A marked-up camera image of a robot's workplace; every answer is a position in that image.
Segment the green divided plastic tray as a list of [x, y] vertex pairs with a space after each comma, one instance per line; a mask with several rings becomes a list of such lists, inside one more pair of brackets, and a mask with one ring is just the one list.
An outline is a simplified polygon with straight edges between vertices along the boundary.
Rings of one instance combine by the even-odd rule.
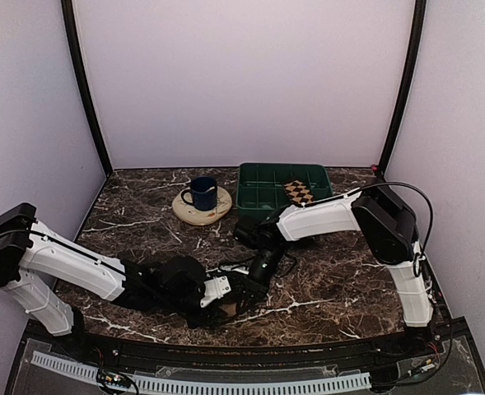
[[243, 163], [238, 169], [236, 207], [238, 217], [262, 221], [278, 208], [289, 206], [283, 185], [301, 181], [314, 200], [333, 195], [327, 170], [322, 165], [288, 163]]

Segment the brown argyle sock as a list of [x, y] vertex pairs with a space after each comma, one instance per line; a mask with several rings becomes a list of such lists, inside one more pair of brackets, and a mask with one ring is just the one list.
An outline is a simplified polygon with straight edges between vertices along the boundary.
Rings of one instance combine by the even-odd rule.
[[294, 205], [302, 206], [310, 204], [315, 200], [314, 194], [309, 187], [295, 176], [286, 179], [282, 184], [282, 188]]

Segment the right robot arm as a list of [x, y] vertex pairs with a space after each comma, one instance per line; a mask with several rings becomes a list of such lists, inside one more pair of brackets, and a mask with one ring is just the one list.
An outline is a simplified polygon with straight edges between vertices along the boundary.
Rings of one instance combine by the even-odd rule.
[[267, 286], [289, 243], [311, 236], [360, 231], [371, 254], [387, 267], [403, 306], [403, 321], [411, 328], [399, 339], [399, 350], [418, 356], [429, 346], [426, 328], [433, 316], [431, 283], [426, 275], [426, 240], [420, 240], [414, 210], [395, 192], [393, 184], [376, 182], [346, 193], [314, 198], [298, 179], [283, 184], [290, 205], [257, 221], [238, 220], [237, 241], [258, 255], [249, 268], [249, 278]]

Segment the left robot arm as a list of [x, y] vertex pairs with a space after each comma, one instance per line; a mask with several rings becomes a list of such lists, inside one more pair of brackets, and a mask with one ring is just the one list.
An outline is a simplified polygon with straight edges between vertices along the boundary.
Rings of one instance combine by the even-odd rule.
[[48, 274], [126, 309], [177, 313], [192, 328], [212, 326], [227, 316], [223, 304], [234, 279], [210, 276], [194, 258], [138, 265], [86, 249], [53, 232], [23, 202], [0, 215], [0, 289], [39, 320], [78, 359], [95, 351], [82, 331], [82, 314], [58, 298], [41, 279]]

